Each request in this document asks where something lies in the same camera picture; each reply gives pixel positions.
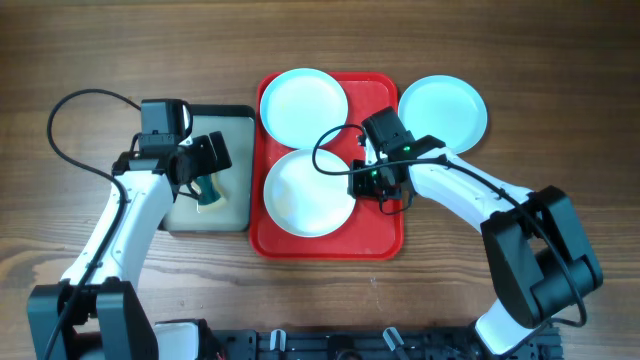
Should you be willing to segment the green yellow sponge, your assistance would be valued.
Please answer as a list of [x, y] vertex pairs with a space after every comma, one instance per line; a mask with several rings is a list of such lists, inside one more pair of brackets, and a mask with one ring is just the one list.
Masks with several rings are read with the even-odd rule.
[[198, 193], [199, 213], [213, 212], [228, 203], [216, 174], [198, 177], [192, 187]]

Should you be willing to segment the white plate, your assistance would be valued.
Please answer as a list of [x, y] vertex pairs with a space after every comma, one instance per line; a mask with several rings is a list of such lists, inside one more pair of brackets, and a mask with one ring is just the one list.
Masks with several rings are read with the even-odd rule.
[[263, 187], [267, 213], [287, 233], [328, 235], [351, 216], [356, 200], [348, 194], [346, 163], [326, 150], [295, 150], [269, 170]]

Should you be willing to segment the light green bottom plate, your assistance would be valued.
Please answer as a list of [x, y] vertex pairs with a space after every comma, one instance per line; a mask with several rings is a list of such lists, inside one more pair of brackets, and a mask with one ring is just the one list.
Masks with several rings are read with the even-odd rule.
[[489, 121], [479, 92], [449, 75], [427, 76], [411, 84], [400, 98], [398, 114], [416, 139], [434, 136], [456, 154], [479, 144]]

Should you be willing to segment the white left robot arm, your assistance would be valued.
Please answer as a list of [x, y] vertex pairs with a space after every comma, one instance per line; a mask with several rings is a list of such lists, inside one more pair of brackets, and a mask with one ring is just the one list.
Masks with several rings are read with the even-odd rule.
[[184, 139], [140, 134], [108, 180], [108, 203], [81, 255], [54, 285], [36, 286], [27, 314], [39, 359], [221, 359], [203, 319], [151, 324], [136, 288], [150, 244], [178, 190], [230, 167], [220, 132]]

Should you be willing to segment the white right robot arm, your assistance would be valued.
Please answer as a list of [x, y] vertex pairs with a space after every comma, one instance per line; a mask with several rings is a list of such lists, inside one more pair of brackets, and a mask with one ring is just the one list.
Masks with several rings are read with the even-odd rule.
[[482, 236], [497, 299], [473, 324], [482, 355], [505, 359], [554, 325], [582, 327], [586, 295], [603, 271], [569, 197], [559, 188], [511, 185], [462, 160], [432, 136], [361, 135], [354, 195], [400, 190], [431, 199]]

